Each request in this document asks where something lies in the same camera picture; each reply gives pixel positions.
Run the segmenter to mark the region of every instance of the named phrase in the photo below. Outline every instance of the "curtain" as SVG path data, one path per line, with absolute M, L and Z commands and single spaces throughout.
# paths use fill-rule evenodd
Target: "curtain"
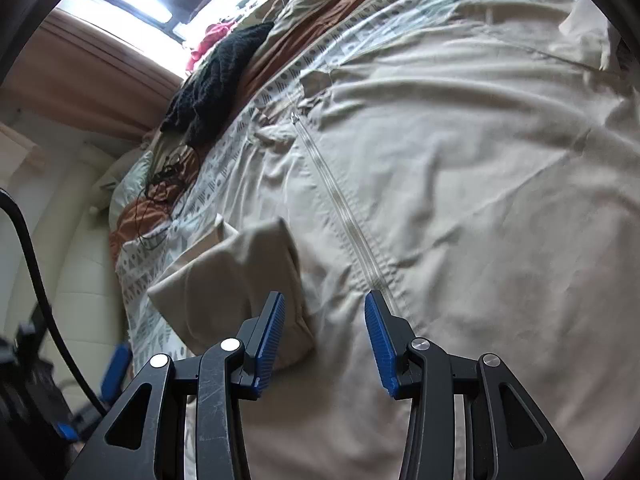
M 0 187 L 7 187 L 12 174 L 23 162 L 43 168 L 42 149 L 27 137 L 0 123 Z
M 82 130 L 139 141 L 182 79 L 100 28 L 54 9 L 18 56 L 0 96 Z

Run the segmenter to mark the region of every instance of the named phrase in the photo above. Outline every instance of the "red cloth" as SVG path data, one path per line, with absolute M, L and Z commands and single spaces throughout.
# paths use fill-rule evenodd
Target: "red cloth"
M 193 72 L 193 67 L 196 62 L 204 56 L 217 42 L 222 40 L 228 33 L 231 32 L 231 29 L 234 27 L 236 22 L 228 22 L 228 23 L 213 23 L 207 27 L 207 30 L 204 33 L 204 38 L 198 44 L 196 48 L 191 49 L 191 55 L 189 56 L 189 60 L 187 61 L 187 72 Z

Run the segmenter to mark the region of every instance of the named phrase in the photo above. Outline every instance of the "zipper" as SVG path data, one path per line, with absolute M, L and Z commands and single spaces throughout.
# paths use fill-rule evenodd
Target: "zipper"
M 394 316 L 401 317 L 396 300 L 391 294 L 389 286 L 386 284 L 386 280 L 384 279 L 382 271 L 380 270 L 373 252 L 371 251 L 371 247 L 369 247 L 367 239 L 364 237 L 364 234 L 362 233 L 353 212 L 349 208 L 347 200 L 340 191 L 338 183 L 331 174 L 327 163 L 324 161 L 324 158 L 322 158 L 316 143 L 306 129 L 306 126 L 303 124 L 302 118 L 300 118 L 300 116 L 295 112 L 292 112 L 291 121 L 293 122 L 298 135 L 304 142 L 306 150 L 309 152 L 311 160 L 318 170 L 318 173 L 322 178 L 322 182 L 329 193 L 329 197 L 331 197 L 331 201 L 334 204 L 335 211 L 338 213 L 338 218 L 342 223 L 342 227 L 346 231 L 347 236 L 351 241 L 351 245 L 355 250 L 356 256 L 358 257 L 358 261 L 364 270 L 367 283 L 369 283 L 370 288 L 375 288 L 382 293 L 382 297 L 385 299 L 386 305 L 389 307 L 391 313 Z

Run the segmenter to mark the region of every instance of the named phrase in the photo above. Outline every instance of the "metal screw head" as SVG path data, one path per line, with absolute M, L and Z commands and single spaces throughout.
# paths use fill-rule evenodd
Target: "metal screw head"
M 238 350 L 238 348 L 240 348 L 240 342 L 238 341 L 238 339 L 230 337 L 229 339 L 225 339 L 222 343 L 220 343 L 220 348 L 227 352 L 233 352 L 234 350 Z
M 153 368 L 162 368 L 169 362 L 169 356 L 167 354 L 156 354 L 149 359 Z
M 428 350 L 429 347 L 431 346 L 431 343 L 429 343 L 423 337 L 417 337 L 413 341 L 411 341 L 411 346 L 414 347 L 416 350 Z
M 500 365 L 500 358 L 496 354 L 487 354 L 482 358 L 482 362 L 495 368 Z

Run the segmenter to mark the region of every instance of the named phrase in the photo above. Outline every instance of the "pillow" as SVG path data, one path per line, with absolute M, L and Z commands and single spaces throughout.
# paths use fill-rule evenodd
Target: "pillow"
M 116 186 L 122 181 L 127 172 L 132 168 L 136 161 L 143 155 L 145 149 L 142 146 L 130 150 L 118 160 L 116 160 L 109 169 L 101 176 L 92 186 L 89 193 L 89 212 L 97 214 L 104 211 L 111 203 L 111 195 Z
M 118 218 L 124 208 L 138 198 L 145 189 L 146 178 L 149 174 L 154 153 L 146 150 L 133 163 L 127 174 L 116 183 L 115 189 L 111 193 L 109 205 L 109 231 L 114 232 L 118 224 Z

